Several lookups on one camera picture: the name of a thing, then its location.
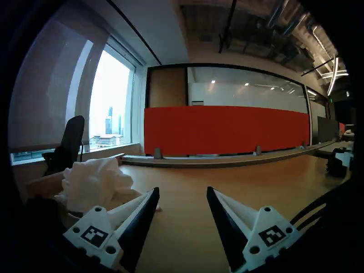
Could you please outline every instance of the beam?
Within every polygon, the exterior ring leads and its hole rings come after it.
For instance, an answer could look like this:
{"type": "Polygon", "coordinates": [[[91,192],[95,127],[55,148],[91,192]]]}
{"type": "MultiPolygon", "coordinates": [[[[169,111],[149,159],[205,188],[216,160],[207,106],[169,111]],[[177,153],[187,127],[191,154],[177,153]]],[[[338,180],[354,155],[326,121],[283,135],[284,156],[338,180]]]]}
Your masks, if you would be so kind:
{"type": "Polygon", "coordinates": [[[323,64],[321,64],[321,65],[319,65],[319,66],[317,66],[317,67],[314,67],[313,69],[311,69],[310,71],[307,71],[306,73],[303,73],[302,75],[301,75],[301,77],[302,76],[304,76],[304,75],[306,75],[306,74],[308,74],[308,73],[311,73],[312,71],[314,71],[314,70],[316,70],[316,69],[318,69],[318,68],[320,68],[320,67],[322,67],[322,66],[324,66],[324,65],[326,65],[329,61],[332,61],[334,58],[331,58],[330,60],[328,60],[328,61],[326,61],[326,62],[324,62],[323,64]]]}
{"type": "Polygon", "coordinates": [[[233,0],[232,3],[231,3],[231,8],[230,8],[229,16],[227,18],[224,34],[222,36],[222,39],[220,40],[219,53],[221,53],[222,48],[224,46],[224,43],[226,41],[226,38],[228,36],[228,31],[229,31],[229,28],[230,28],[230,25],[231,25],[231,19],[233,18],[233,14],[234,14],[234,11],[235,11],[236,1],[237,0],[233,0]]]}

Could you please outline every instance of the desk surface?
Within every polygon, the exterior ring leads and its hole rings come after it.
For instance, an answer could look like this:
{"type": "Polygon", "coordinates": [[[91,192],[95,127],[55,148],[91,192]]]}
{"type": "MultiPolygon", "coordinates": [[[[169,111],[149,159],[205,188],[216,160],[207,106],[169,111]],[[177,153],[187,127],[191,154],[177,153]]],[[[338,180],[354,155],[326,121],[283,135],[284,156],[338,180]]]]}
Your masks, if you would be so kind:
{"type": "Polygon", "coordinates": [[[228,261],[206,199],[207,186],[255,209],[271,205],[290,220],[343,182],[326,174],[326,162],[302,155],[222,169],[121,166],[133,178],[133,189],[145,192],[160,188],[162,212],[154,216],[136,273],[228,273],[228,261]]]}

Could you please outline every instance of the sky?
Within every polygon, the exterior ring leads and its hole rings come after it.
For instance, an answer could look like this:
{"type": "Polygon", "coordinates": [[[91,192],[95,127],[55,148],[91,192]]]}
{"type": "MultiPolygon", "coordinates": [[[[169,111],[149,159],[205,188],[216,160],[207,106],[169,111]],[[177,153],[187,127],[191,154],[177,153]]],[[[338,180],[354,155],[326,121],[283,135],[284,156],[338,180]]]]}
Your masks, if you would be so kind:
{"type": "Polygon", "coordinates": [[[129,72],[120,61],[106,51],[102,52],[91,94],[90,138],[105,134],[105,118],[111,106],[113,116],[121,114],[124,120],[129,72]]]}

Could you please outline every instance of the exposed ceiling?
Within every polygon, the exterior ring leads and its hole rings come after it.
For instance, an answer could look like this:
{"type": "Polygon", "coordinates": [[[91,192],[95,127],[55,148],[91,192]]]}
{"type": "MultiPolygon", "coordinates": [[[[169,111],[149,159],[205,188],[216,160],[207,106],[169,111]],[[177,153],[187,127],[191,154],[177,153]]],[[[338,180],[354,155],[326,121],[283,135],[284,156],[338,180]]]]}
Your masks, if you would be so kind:
{"type": "MultiPolygon", "coordinates": [[[[308,71],[338,55],[325,31],[297,0],[179,0],[188,33],[203,41],[220,40],[224,51],[267,58],[297,72],[308,71]]],[[[334,62],[316,70],[333,71],[334,62]]],[[[344,70],[343,63],[339,69],[344,70]]]]}

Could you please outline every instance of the chair backrest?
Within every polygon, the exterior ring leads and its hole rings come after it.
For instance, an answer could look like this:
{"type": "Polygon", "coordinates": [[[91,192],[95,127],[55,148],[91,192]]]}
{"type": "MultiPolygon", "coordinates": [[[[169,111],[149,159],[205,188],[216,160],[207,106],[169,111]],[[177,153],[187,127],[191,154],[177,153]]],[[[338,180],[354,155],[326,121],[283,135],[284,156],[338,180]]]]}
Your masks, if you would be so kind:
{"type": "Polygon", "coordinates": [[[69,168],[72,168],[73,163],[77,160],[84,127],[85,119],[83,116],[75,116],[67,122],[61,147],[71,154],[71,166],[69,168]]]}

